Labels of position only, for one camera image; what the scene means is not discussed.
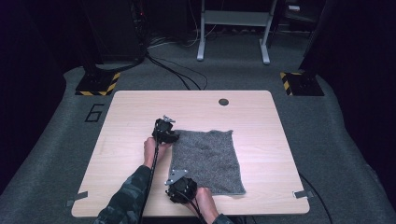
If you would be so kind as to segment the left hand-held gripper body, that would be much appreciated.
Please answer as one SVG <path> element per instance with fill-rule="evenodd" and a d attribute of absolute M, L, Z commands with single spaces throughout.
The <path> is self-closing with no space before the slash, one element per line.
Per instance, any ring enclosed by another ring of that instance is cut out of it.
<path fill-rule="evenodd" d="M 154 124 L 152 136 L 158 144 L 166 143 L 170 144 L 170 135 L 175 134 L 172 130 L 173 123 L 175 121 L 167 116 L 163 116 L 161 119 L 157 119 Z"/>

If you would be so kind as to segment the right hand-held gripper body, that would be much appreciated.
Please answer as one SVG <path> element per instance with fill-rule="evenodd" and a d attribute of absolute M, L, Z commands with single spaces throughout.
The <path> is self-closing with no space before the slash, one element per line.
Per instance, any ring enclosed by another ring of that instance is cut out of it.
<path fill-rule="evenodd" d="M 187 170 L 172 170 L 164 182 L 168 190 L 165 192 L 173 203 L 191 203 L 197 193 L 197 183 L 187 178 Z"/>

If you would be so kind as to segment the grey towel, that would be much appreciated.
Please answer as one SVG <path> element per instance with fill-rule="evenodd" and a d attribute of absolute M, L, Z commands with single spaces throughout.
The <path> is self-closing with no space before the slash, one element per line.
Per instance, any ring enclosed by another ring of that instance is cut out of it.
<path fill-rule="evenodd" d="M 233 131 L 196 132 L 176 130 L 169 170 L 186 170 L 199 187 L 214 195 L 243 195 L 239 161 L 233 146 Z"/>

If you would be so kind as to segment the person's left hand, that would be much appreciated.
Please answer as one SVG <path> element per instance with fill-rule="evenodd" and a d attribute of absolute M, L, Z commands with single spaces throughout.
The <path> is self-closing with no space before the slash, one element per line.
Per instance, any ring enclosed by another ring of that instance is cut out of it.
<path fill-rule="evenodd" d="M 152 165 L 154 163 L 154 157 L 157 157 L 157 162 L 160 162 L 170 146 L 171 144 L 159 144 L 159 146 L 157 147 L 155 139 L 153 137 L 149 137 L 144 142 L 143 164 L 148 168 L 152 168 Z"/>

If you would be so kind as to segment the person's right hand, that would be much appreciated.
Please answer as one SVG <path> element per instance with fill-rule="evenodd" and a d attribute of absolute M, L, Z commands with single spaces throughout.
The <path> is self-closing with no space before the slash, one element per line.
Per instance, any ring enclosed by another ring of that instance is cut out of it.
<path fill-rule="evenodd" d="M 209 188 L 198 188 L 194 201 L 187 203 L 186 207 L 206 224 L 212 224 L 219 215 Z"/>

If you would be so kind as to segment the black yellow striped stand base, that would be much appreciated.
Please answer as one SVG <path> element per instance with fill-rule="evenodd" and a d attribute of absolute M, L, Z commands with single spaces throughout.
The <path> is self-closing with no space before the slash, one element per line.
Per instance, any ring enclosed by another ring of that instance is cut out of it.
<path fill-rule="evenodd" d="M 316 77 L 303 73 L 280 73 L 283 87 L 289 96 L 323 96 Z"/>
<path fill-rule="evenodd" d="M 76 87 L 75 95 L 109 95 L 115 89 L 119 78 L 120 73 L 104 73 L 96 75 L 85 74 Z"/>

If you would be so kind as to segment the grey tape strip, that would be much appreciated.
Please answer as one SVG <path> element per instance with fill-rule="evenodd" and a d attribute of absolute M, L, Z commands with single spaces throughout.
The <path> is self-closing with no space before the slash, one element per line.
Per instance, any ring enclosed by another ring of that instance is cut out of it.
<path fill-rule="evenodd" d="M 75 196 L 73 196 L 71 199 L 68 199 L 65 203 L 65 206 L 71 207 L 75 201 L 78 201 L 78 200 L 81 200 L 81 199 L 84 199 L 87 197 L 88 197 L 87 191 L 80 192 L 80 193 L 76 194 Z"/>
<path fill-rule="evenodd" d="M 314 196 L 314 194 L 310 190 L 294 191 L 292 194 L 296 199 L 301 199 L 301 198 L 309 199 Z"/>

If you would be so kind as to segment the dark computer cabinet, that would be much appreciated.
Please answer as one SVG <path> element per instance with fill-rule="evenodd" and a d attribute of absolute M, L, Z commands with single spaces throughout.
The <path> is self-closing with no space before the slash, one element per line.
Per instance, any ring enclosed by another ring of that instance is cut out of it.
<path fill-rule="evenodd" d="M 132 0 L 81 0 L 81 3 L 103 62 L 133 62 L 143 58 Z"/>

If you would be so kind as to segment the white metal desk frame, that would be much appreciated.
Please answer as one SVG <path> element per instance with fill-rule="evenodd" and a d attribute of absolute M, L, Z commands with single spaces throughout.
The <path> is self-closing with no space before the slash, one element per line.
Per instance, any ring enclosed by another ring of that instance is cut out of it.
<path fill-rule="evenodd" d="M 197 61 L 201 62 L 205 57 L 205 27 L 211 25 L 235 25 L 263 27 L 265 29 L 262 38 L 259 40 L 262 62 L 270 64 L 270 57 L 267 48 L 267 39 L 270 33 L 273 17 L 275 16 L 277 0 L 271 0 L 271 8 L 268 12 L 247 12 L 247 11 L 224 11 L 208 10 L 205 8 L 205 0 L 201 0 L 200 19 L 200 42 L 197 51 Z"/>

